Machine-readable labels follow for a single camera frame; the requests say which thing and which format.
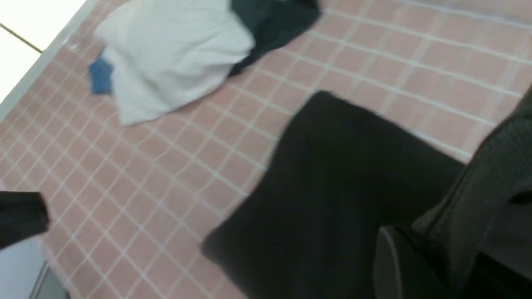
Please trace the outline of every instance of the pile of clothes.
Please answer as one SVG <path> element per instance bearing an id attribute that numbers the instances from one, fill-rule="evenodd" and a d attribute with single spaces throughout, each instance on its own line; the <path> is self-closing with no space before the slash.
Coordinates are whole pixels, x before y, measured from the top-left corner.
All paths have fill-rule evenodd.
<path id="1" fill-rule="evenodd" d="M 95 30 L 92 92 L 115 97 L 123 125 L 209 94 L 309 29 L 317 0 L 131 0 Z"/>

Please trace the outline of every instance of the white cloth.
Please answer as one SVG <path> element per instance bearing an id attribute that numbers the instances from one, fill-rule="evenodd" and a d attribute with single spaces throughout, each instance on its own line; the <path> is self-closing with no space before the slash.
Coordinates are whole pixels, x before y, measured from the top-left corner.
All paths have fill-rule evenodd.
<path id="1" fill-rule="evenodd" d="M 123 125 L 156 119 L 219 87 L 254 47 L 224 0 L 132 0 L 95 30 L 107 44 Z"/>

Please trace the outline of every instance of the blue cloth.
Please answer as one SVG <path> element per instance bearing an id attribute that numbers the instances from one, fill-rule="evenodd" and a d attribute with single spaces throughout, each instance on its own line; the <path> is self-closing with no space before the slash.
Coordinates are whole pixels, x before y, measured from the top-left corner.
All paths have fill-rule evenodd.
<path id="1" fill-rule="evenodd" d="M 89 65 L 89 76 L 92 81 L 90 92 L 93 94 L 111 93 L 111 73 L 113 67 L 102 59 L 102 52 L 96 61 Z"/>

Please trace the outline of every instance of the black object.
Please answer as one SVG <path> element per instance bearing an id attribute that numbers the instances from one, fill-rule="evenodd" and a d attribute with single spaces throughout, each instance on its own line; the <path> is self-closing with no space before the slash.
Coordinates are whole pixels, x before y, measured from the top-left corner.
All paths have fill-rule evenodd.
<path id="1" fill-rule="evenodd" d="M 0 191 L 0 250 L 46 232 L 48 223 L 39 192 Z"/>
<path id="2" fill-rule="evenodd" d="M 393 123 L 318 92 L 202 250 L 250 299 L 374 298 L 379 227 L 414 221 L 462 169 Z"/>
<path id="3" fill-rule="evenodd" d="M 479 253 L 532 282 L 531 152 L 532 88 L 480 144 L 444 200 L 412 226 L 454 297 L 468 292 L 476 269 L 494 269 L 478 261 Z M 512 292 L 532 297 L 532 284 Z"/>
<path id="4" fill-rule="evenodd" d="M 255 47 L 235 64 L 240 74 L 267 52 L 285 46 L 314 24 L 320 15 L 317 0 L 232 0 L 231 9 L 255 39 Z"/>

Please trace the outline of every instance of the pink tile floor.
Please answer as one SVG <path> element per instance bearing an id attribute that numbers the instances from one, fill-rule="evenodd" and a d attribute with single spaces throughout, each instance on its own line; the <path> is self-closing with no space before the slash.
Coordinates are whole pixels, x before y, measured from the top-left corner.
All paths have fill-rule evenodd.
<path id="1" fill-rule="evenodd" d="M 102 47 L 92 30 L 119 2 L 97 5 L 0 123 L 1 178 L 43 192 L 52 227 L 40 245 L 73 298 L 242 298 L 198 244 L 254 187 L 316 89 L 467 161 L 532 78 L 531 26 L 454 10 L 475 1 L 323 0 L 311 31 L 244 75 L 122 128 L 86 76 Z"/>

